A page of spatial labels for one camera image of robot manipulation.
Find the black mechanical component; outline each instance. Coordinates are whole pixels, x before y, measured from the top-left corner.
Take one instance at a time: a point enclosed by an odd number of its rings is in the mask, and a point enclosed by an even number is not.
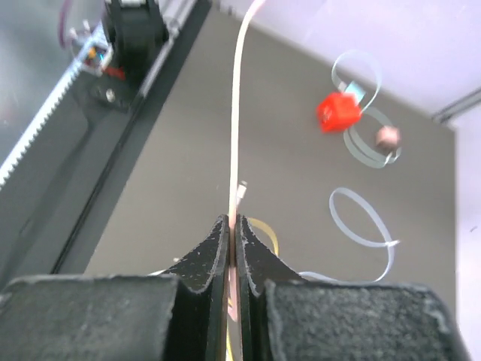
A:
[[[168,40],[167,26],[154,0],[109,0],[102,19],[118,66],[128,77],[143,77]]]
[[[302,280],[237,222],[245,361],[465,361],[443,303],[416,285]],[[228,219],[162,276],[20,278],[0,294],[2,359],[225,357]]]

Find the gray table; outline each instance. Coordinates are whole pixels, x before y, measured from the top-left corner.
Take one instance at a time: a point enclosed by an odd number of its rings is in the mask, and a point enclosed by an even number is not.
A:
[[[231,70],[239,22],[213,11],[111,216],[87,274],[146,274],[203,240],[228,210]],[[400,127],[403,154],[374,170],[355,160],[342,135],[324,135],[315,108],[334,87],[331,65],[250,30],[240,107],[240,211],[277,233],[280,256],[297,271],[343,280],[375,279],[382,249],[358,246],[335,226],[328,197],[359,193],[401,240],[388,281],[436,290],[455,308],[455,137],[382,94],[374,106]],[[378,125],[363,120],[371,135]],[[357,205],[338,199],[352,230],[380,241]],[[185,227],[185,220],[190,226]],[[259,233],[263,241],[268,242]]]

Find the red block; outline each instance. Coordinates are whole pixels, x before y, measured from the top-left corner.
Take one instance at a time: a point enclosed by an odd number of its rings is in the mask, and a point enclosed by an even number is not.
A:
[[[342,132],[361,119],[354,96],[332,93],[317,107],[317,118],[323,132]]]

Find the purple cable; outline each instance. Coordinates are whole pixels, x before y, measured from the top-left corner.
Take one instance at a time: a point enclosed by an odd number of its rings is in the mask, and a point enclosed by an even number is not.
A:
[[[70,13],[73,3],[74,3],[73,0],[64,0],[62,7],[60,8],[59,26],[57,28],[57,35],[59,37],[59,44],[62,49],[65,49],[67,46],[70,46],[70,43],[72,41],[71,38],[65,37],[65,24],[67,22],[67,17],[68,17],[68,14]],[[98,23],[100,23],[103,14],[104,14],[104,1],[101,0],[100,20],[98,21]]]

